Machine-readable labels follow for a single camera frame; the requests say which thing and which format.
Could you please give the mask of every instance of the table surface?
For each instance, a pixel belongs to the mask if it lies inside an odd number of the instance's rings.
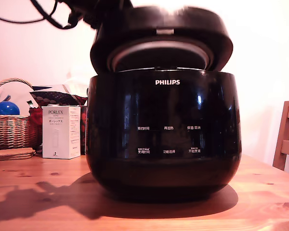
[[[232,181],[206,201],[109,199],[84,156],[0,161],[0,231],[289,231],[289,174],[242,156]]]

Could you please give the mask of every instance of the product box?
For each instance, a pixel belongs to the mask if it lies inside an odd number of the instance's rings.
[[[80,156],[80,107],[46,106],[43,109],[43,158]]]

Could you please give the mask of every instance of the open lid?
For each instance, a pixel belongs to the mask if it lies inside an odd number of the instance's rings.
[[[150,67],[221,71],[233,44],[222,19],[195,7],[138,7],[109,13],[91,49],[96,73]]]

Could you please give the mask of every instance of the wicker basket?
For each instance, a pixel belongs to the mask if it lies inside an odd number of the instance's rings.
[[[0,86],[9,82],[22,82],[31,86],[25,80],[10,78],[0,82]],[[0,150],[11,148],[36,148],[42,143],[42,130],[33,123],[29,116],[0,115]]]

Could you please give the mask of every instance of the inner lid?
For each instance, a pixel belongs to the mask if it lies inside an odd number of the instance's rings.
[[[133,41],[114,50],[107,59],[110,71],[148,67],[189,67],[206,70],[212,51],[202,42],[180,37],[151,37]]]

